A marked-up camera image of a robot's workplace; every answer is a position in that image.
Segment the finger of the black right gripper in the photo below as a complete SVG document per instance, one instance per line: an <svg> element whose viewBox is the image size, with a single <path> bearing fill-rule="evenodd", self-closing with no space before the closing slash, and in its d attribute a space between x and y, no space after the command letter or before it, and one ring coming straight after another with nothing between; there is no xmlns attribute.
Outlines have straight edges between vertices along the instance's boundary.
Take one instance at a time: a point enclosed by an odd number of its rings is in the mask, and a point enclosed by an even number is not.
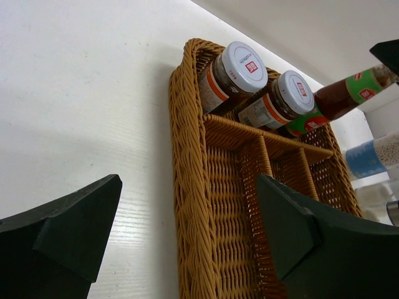
<svg viewBox="0 0 399 299"><path fill-rule="evenodd" d="M379 42L369 51L380 61L372 68L372 75L378 84L398 84L398 39Z"/></svg>

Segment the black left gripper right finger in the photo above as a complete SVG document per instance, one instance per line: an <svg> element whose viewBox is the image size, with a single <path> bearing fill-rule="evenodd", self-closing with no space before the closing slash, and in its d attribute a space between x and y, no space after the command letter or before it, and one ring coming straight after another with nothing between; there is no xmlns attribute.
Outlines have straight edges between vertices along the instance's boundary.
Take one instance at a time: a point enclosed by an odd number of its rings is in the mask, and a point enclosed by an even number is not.
<svg viewBox="0 0 399 299"><path fill-rule="evenodd" d="M289 298L397 298L398 228L362 219L262 174L261 218Z"/></svg>

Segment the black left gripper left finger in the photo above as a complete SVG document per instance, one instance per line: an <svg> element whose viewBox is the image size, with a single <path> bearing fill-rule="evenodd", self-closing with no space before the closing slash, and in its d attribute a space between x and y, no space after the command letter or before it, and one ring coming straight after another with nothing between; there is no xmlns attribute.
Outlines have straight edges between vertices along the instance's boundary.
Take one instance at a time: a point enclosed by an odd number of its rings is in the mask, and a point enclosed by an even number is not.
<svg viewBox="0 0 399 299"><path fill-rule="evenodd" d="M110 174L1 219L1 298L87 298L121 191L119 175Z"/></svg>

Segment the red sauce bottle yellow cap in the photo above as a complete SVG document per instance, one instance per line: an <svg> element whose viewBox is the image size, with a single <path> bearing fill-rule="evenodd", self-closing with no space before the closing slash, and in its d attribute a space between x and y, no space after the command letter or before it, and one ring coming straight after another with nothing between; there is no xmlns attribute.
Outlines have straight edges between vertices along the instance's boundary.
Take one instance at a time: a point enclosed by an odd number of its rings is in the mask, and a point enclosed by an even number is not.
<svg viewBox="0 0 399 299"><path fill-rule="evenodd" d="M383 64L363 70L314 93L314 108L278 129L287 138L296 138L337 120L361 104L398 83L398 75Z"/></svg>

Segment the blue label spice jar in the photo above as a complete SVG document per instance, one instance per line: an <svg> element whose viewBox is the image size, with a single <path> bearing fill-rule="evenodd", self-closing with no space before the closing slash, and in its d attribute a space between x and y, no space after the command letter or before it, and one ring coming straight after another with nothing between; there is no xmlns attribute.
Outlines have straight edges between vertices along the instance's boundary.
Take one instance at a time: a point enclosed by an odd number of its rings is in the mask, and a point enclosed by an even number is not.
<svg viewBox="0 0 399 299"><path fill-rule="evenodd" d="M398 167L398 132L342 152L352 181Z"/></svg>

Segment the white lid sauce jar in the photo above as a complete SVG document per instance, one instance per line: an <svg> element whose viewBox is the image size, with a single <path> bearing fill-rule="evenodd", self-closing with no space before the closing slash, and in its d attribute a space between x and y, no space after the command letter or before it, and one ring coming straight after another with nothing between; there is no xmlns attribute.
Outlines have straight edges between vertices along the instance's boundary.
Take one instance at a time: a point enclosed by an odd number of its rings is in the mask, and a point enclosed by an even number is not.
<svg viewBox="0 0 399 299"><path fill-rule="evenodd" d="M199 75L203 113L223 116L262 90L267 81L266 66L257 52L234 41Z"/></svg>
<svg viewBox="0 0 399 299"><path fill-rule="evenodd" d="M236 120L265 131L279 129L314 108L314 96L305 79L288 70L266 85L261 96L243 103Z"/></svg>

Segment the clear top white grinder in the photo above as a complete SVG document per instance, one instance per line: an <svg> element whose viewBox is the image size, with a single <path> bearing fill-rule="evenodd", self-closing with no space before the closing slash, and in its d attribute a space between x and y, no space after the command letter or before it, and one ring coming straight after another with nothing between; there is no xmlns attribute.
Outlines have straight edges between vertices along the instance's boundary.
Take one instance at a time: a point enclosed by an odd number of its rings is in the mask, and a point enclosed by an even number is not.
<svg viewBox="0 0 399 299"><path fill-rule="evenodd" d="M398 227L398 179L389 179L355 190L363 217Z"/></svg>

